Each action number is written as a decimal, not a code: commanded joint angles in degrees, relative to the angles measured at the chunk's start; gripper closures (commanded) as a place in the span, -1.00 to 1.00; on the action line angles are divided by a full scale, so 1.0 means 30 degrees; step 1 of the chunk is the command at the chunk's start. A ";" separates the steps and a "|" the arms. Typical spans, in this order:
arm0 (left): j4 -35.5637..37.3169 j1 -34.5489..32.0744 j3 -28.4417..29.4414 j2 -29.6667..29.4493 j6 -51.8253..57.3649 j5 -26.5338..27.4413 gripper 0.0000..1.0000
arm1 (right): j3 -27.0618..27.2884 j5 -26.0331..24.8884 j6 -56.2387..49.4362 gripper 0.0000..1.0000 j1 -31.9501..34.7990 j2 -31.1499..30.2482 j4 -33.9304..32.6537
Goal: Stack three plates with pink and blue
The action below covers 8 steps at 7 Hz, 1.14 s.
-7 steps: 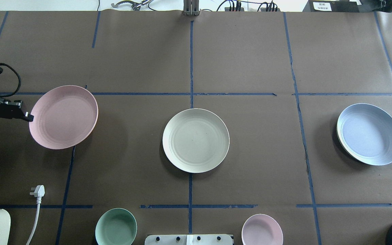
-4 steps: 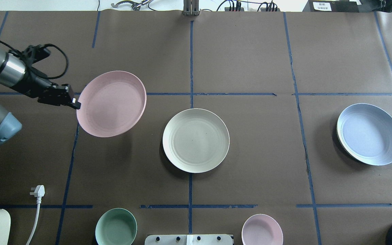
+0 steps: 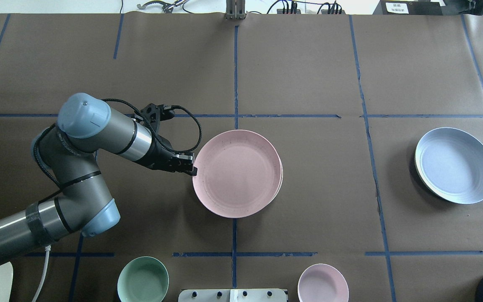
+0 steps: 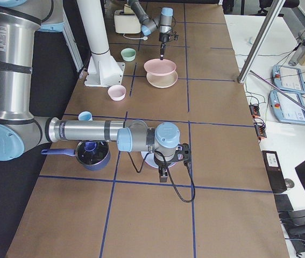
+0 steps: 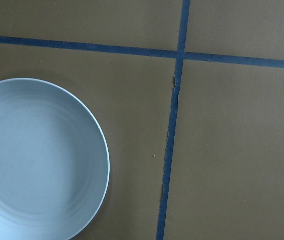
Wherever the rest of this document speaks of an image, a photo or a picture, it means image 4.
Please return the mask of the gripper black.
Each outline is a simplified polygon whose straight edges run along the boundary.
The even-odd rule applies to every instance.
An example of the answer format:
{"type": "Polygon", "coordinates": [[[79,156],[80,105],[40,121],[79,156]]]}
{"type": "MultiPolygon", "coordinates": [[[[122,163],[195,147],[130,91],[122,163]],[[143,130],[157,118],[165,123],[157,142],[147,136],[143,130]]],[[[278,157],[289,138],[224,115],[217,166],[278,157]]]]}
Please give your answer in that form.
{"type": "MultiPolygon", "coordinates": [[[[175,151],[175,160],[177,162],[191,162],[191,150],[189,144],[179,144],[175,151]]],[[[159,181],[160,183],[166,183],[168,179],[168,172],[166,167],[159,167],[159,181]]]]}
{"type": "MultiPolygon", "coordinates": [[[[179,35],[174,33],[159,33],[159,41],[160,42],[170,42],[171,40],[178,40],[179,35]]],[[[166,44],[161,43],[160,45],[160,60],[164,59],[166,44]]]]}

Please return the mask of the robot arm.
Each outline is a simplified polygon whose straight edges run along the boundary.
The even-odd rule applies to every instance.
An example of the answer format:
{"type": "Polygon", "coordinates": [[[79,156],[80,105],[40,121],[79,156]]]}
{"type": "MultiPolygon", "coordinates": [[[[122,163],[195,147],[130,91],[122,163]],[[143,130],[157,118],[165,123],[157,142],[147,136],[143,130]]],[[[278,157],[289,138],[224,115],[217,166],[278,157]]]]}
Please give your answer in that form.
{"type": "Polygon", "coordinates": [[[167,43],[171,40],[177,41],[179,37],[179,35],[173,29],[174,10],[169,7],[164,7],[161,9],[158,16],[155,18],[150,18],[139,1],[130,0],[126,3],[137,16],[141,24],[141,32],[144,36],[147,37],[154,31],[159,31],[159,41],[161,43],[160,60],[163,60],[167,43]]]}
{"type": "Polygon", "coordinates": [[[170,122],[148,127],[144,121],[60,120],[29,111],[34,34],[63,30],[62,1],[0,1],[0,161],[8,161],[47,142],[78,141],[75,149],[46,149],[45,155],[75,157],[89,170],[110,160],[108,144],[121,152],[144,152],[158,167],[161,182],[171,179],[169,167],[191,166],[188,144],[170,122]]]}

